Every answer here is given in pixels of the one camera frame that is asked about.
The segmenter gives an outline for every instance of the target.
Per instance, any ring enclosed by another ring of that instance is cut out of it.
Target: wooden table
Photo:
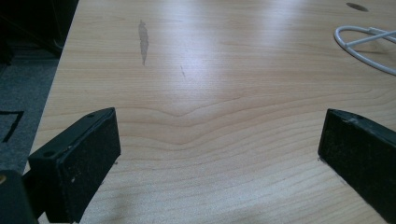
[[[81,223],[382,223],[317,153],[328,108],[396,130],[396,77],[333,39],[396,29],[396,2],[356,3],[80,0],[33,150],[116,107],[122,154]],[[394,66],[385,40],[359,49]]]

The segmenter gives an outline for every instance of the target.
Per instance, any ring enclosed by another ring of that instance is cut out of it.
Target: scratch
[[[148,56],[149,50],[149,35],[148,29],[146,28],[146,24],[140,20],[139,24],[139,37],[140,37],[140,53],[142,55],[142,64],[146,64],[146,58]]]
[[[183,77],[186,77],[186,74],[184,73],[183,66],[180,66],[180,68],[181,68],[181,74],[183,74]]]

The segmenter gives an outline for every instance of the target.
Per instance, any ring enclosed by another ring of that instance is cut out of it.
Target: gray carpet
[[[0,65],[0,170],[22,173],[59,60],[34,45],[11,47],[11,65]]]

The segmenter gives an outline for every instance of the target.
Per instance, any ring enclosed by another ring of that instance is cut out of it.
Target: wood grain
[[[396,130],[396,77],[332,36],[341,25],[394,30],[396,5],[355,3],[369,11],[341,0],[80,0],[33,151],[116,107],[122,154],[81,223],[384,222],[317,153],[327,108]],[[394,66],[386,41],[360,48]]]

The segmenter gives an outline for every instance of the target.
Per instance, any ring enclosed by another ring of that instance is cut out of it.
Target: light wood tabletop
[[[318,160],[328,108],[396,130],[396,77],[333,38],[341,25],[395,30],[396,2],[353,3],[368,11],[342,0],[80,0],[32,150],[116,107],[121,156],[81,223],[383,223]],[[386,40],[357,49],[396,66]]]

